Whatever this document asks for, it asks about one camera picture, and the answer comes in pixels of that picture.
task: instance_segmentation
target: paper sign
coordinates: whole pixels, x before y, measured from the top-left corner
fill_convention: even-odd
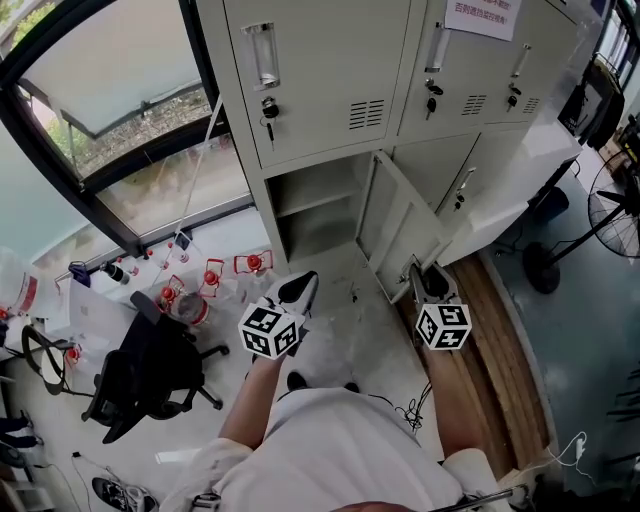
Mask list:
[[[522,0],[447,0],[444,26],[511,41],[521,3]]]

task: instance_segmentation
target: fan stand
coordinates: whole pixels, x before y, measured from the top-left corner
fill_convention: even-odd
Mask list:
[[[619,204],[609,215],[598,222],[598,224],[555,256],[550,254],[549,249],[540,242],[532,242],[527,245],[522,255],[522,266],[524,267],[524,273],[527,279],[529,279],[531,286],[545,295],[553,293],[560,284],[558,261],[580,247],[595,235],[596,232],[615,219],[624,209],[625,205]]]

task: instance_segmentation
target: ventilation grille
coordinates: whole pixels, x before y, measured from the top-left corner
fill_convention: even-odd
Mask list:
[[[462,109],[463,116],[475,116],[480,113],[482,107],[484,107],[484,102],[487,99],[486,94],[478,94],[472,95],[467,98],[467,102],[464,104],[464,108]]]
[[[529,98],[527,104],[522,109],[523,114],[533,114],[538,108],[538,103],[540,103],[540,98]]]
[[[382,123],[384,100],[361,101],[352,103],[349,113],[349,130],[378,126]]]

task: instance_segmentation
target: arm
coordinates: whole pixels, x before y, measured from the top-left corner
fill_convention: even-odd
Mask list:
[[[482,447],[482,433],[473,406],[459,384],[458,369],[449,352],[424,348],[436,407],[438,433],[444,456]]]
[[[284,357],[259,357],[247,375],[218,437],[255,450],[262,444]]]

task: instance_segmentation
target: black chair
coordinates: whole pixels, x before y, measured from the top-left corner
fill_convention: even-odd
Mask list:
[[[104,444],[120,439],[145,416],[166,420],[189,411],[196,393],[222,409],[222,401],[203,388],[202,360],[217,352],[227,355],[229,348],[219,345],[200,354],[187,326],[162,313],[149,297],[135,292],[131,302],[138,314],[120,348],[107,354],[94,379],[96,393],[82,414],[83,421],[91,418],[109,427]],[[184,389],[184,402],[170,400],[173,391]]]

